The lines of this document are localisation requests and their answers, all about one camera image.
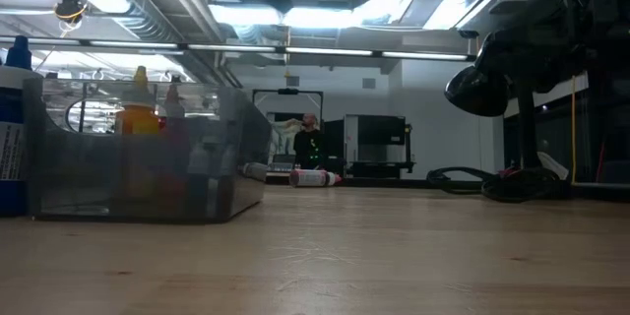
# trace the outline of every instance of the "yellow cap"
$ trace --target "yellow cap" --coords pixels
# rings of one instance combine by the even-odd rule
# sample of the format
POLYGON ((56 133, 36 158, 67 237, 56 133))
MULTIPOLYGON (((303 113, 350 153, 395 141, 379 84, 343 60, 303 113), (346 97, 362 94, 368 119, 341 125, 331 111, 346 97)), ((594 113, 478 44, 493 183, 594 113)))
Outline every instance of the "yellow cap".
POLYGON ((147 68, 142 65, 139 66, 138 69, 136 69, 136 75, 134 75, 134 82, 137 85, 146 86, 148 81, 147 68))

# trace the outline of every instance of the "yellow bottle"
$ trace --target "yellow bottle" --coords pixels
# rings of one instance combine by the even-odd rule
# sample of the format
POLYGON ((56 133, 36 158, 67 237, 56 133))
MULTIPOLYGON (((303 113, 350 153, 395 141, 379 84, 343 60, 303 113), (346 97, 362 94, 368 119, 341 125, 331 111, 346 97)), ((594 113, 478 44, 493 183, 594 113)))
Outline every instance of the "yellow bottle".
POLYGON ((147 68, 139 66, 134 76, 133 89, 125 92, 122 105, 125 108, 116 113, 116 133, 157 134, 159 117, 156 116, 156 102, 147 87, 147 68))

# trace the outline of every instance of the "wooden tabletop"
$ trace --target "wooden tabletop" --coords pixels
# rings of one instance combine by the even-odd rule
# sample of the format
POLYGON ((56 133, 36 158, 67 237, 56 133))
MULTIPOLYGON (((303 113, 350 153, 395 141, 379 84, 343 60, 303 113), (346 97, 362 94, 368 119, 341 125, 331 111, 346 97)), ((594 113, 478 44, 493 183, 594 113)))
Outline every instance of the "wooden tabletop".
POLYGON ((0 220, 0 314, 630 313, 630 205, 268 186, 227 224, 0 220))

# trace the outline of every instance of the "ceiling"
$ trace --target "ceiling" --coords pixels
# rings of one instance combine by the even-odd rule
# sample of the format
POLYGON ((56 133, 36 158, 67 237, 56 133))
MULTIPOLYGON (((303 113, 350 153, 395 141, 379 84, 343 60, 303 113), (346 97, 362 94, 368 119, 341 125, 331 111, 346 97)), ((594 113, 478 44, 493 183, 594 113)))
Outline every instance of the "ceiling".
MULTIPOLYGON (((217 3, 220 0, 200 0, 205 3, 217 3)), ((476 0, 457 0, 456 5, 459 6, 456 10, 468 11, 476 0)), ((492 16, 487 14, 487 9, 497 0, 492 0, 488 6, 483 9, 475 18, 473 18, 465 28, 467 30, 476 30, 481 33, 483 37, 486 33, 491 31, 496 26, 504 23, 505 18, 501 16, 492 16)), ((0 0, 0 8, 7 9, 38 9, 48 10, 52 6, 59 2, 59 0, 0 0)), ((406 14, 401 20, 400 25, 405 24, 405 28, 401 29, 396 25, 384 25, 378 26, 360 26, 350 27, 345 29, 301 29, 292 28, 290 31, 290 43, 296 46, 307 47, 327 47, 327 48, 353 48, 353 49, 389 49, 389 50, 404 50, 404 51, 433 51, 433 52, 445 52, 445 53, 467 53, 469 51, 475 51, 476 44, 469 43, 468 40, 461 38, 456 31, 428 31, 418 26, 415 23, 415 19, 429 20, 435 13, 440 10, 440 1, 435 2, 435 6, 423 6, 426 3, 414 3, 412 2, 409 8, 412 10, 412 18, 410 14, 406 14)), ((210 42, 208 31, 199 25, 197 21, 191 16, 190 6, 185 6, 182 0, 143 0, 143 7, 155 7, 157 11, 163 14, 166 22, 169 23, 176 32, 181 34, 181 40, 189 42, 210 42)), ((449 11, 453 11, 453 4, 451 8, 446 7, 441 9, 448 18, 451 14, 449 11)), ((117 22, 119 19, 112 18, 106 14, 100 14, 94 11, 92 14, 88 14, 82 21, 81 26, 68 33, 72 38, 93 38, 93 39, 121 39, 121 40, 135 40, 137 36, 131 33, 128 29, 123 28, 117 22)), ((227 42, 243 42, 242 38, 237 35, 235 27, 230 24, 218 24, 219 35, 223 40, 227 42)), ((261 33, 269 33, 276 31, 274 26, 257 26, 257 31, 261 33)), ((60 28, 59 21, 50 13, 39 15, 0 15, 0 34, 26 34, 30 36, 50 36, 57 37, 61 35, 62 29, 60 28)), ((268 40, 263 34, 261 40, 268 40)), ((36 57, 41 58, 45 55, 45 52, 34 53, 36 57)), ((81 62, 85 62, 86 69, 94 70, 94 61, 98 62, 99 58, 97 54, 64 54, 68 58, 68 66, 81 66, 81 62)), ((204 56, 206 54, 198 54, 198 59, 201 59, 207 63, 213 63, 215 58, 213 56, 204 56)), ((161 55, 151 55, 154 57, 164 58, 161 55)), ((118 63, 112 63, 111 58, 100 58, 100 65, 102 68, 111 69, 112 72, 119 70, 128 75, 131 68, 118 65, 118 63)), ((166 61, 173 63, 172 67, 163 65, 161 70, 180 71, 185 74, 190 74, 192 78, 195 78, 197 68, 189 68, 183 61, 179 60, 177 56, 169 56, 164 58, 166 61)), ((287 57, 279 56, 277 54, 272 55, 259 55, 259 54, 229 54, 226 57, 227 66, 229 65, 251 65, 252 67, 265 67, 265 66, 283 66, 287 57)), ((139 62, 142 62, 142 57, 138 57, 139 62)), ((155 62, 153 59, 146 59, 147 61, 155 62)), ((314 55, 291 55, 288 57, 289 64, 292 66, 319 66, 319 67, 373 67, 380 68, 382 72, 388 73, 391 68, 396 64, 392 59, 371 59, 371 58, 353 58, 353 57, 339 57, 339 56, 314 56, 314 55)), ((46 66, 51 70, 58 69, 63 64, 63 61, 50 61, 46 66)))

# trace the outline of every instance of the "white wall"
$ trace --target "white wall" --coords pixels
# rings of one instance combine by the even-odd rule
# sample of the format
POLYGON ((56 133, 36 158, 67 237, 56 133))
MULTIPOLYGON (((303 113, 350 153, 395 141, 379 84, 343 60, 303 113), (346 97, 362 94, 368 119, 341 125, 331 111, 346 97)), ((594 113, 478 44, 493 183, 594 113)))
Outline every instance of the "white wall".
MULTIPOLYGON (((501 118, 481 118, 466 113, 444 97, 447 83, 469 65, 405 60, 392 71, 390 113, 405 116, 413 127, 411 152, 416 166, 405 178, 424 179, 429 170, 448 166, 490 172, 502 168, 501 118)), ((464 174, 452 176, 470 178, 464 174)))
MULTIPOLYGON (((251 66, 234 66, 232 73, 243 84, 251 97, 254 89, 283 89, 286 87, 284 67, 256 69, 251 66)), ((300 90, 324 92, 324 119, 342 119, 346 114, 388 114, 388 77, 378 68, 335 68, 302 66, 289 68, 292 76, 300 77, 300 90), (363 78, 376 79, 376 89, 362 88, 363 78)), ((263 94, 257 95, 260 101, 263 94)), ((311 96, 319 103, 317 95, 311 96)), ((304 95, 267 95, 259 109, 267 112, 319 113, 319 108, 304 95)))

